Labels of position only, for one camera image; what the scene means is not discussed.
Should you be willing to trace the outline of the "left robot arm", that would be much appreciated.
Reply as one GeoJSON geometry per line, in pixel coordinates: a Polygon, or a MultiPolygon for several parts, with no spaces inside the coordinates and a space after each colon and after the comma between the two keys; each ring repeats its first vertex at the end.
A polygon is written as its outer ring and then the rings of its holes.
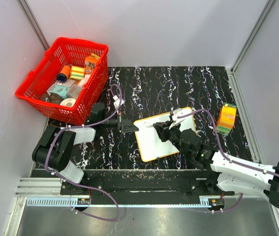
{"type": "Polygon", "coordinates": [[[68,129],[47,126],[32,152],[32,160],[71,181],[71,189],[77,194],[84,194],[89,187],[88,182],[83,179],[84,172],[70,160],[72,150],[77,144],[93,142],[103,128],[116,128],[121,133],[139,130],[126,119],[122,109],[107,117],[104,104],[98,102],[92,105],[84,126],[68,129]]]}

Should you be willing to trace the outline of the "red capped white marker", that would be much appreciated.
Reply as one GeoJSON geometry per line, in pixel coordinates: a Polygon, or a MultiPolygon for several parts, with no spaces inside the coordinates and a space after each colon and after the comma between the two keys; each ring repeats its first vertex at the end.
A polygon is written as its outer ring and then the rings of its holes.
{"type": "Polygon", "coordinates": [[[153,122],[144,122],[144,123],[143,123],[143,126],[144,126],[144,127],[147,127],[147,128],[153,127],[153,125],[154,125],[153,122]]]}

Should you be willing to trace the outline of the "orange sponge pack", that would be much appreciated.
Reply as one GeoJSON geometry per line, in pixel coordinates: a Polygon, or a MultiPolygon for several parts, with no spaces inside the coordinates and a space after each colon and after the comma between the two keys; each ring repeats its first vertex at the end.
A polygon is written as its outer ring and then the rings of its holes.
{"type": "Polygon", "coordinates": [[[237,107],[230,103],[224,103],[216,124],[217,132],[229,134],[235,124],[237,107]]]}

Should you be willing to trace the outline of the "yellow framed whiteboard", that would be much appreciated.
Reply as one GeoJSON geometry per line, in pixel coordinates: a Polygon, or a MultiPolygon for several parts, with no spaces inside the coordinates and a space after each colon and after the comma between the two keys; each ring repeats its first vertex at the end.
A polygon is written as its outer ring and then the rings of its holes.
{"type": "Polygon", "coordinates": [[[134,122],[139,129],[135,132],[139,153],[143,162],[150,162],[176,154],[180,134],[187,129],[196,131],[190,107],[143,118],[134,122]]]}

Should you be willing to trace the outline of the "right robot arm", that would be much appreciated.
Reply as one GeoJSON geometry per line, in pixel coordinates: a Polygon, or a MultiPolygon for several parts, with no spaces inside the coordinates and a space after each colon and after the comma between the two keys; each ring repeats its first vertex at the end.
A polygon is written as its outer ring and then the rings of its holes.
{"type": "Polygon", "coordinates": [[[263,165],[211,149],[192,129],[180,131],[180,126],[170,121],[154,123],[153,128],[162,142],[169,141],[193,166],[214,173],[216,177],[205,183],[208,193],[248,193],[279,208],[279,162],[263,165]]]}

